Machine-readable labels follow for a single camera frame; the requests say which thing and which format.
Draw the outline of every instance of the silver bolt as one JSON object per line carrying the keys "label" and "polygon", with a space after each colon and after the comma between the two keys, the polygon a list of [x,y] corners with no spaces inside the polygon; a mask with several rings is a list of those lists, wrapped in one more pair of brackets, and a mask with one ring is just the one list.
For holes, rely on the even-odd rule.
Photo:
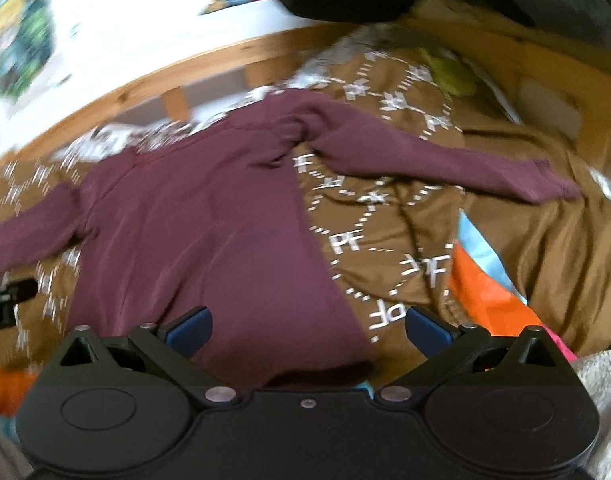
{"label": "silver bolt", "polygon": [[386,386],[379,395],[388,402],[404,402],[412,397],[412,392],[405,386]]}
{"label": "silver bolt", "polygon": [[302,408],[308,408],[309,410],[312,408],[316,408],[316,400],[314,399],[304,399],[301,401]]}
{"label": "silver bolt", "polygon": [[228,386],[214,386],[206,391],[206,399],[210,402],[230,402],[236,397],[236,392]]}

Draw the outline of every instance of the long-sleeve shirt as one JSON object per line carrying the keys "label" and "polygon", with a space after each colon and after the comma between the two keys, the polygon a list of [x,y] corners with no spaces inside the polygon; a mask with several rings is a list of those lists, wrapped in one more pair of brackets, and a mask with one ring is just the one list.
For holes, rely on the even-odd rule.
{"label": "long-sleeve shirt", "polygon": [[301,142],[339,175],[410,176],[532,203],[579,193],[546,162],[437,146],[291,89],[56,187],[0,225],[0,272],[82,240],[69,327],[121,335],[205,305],[213,332],[194,360],[235,386],[369,360],[310,231],[292,160]]}

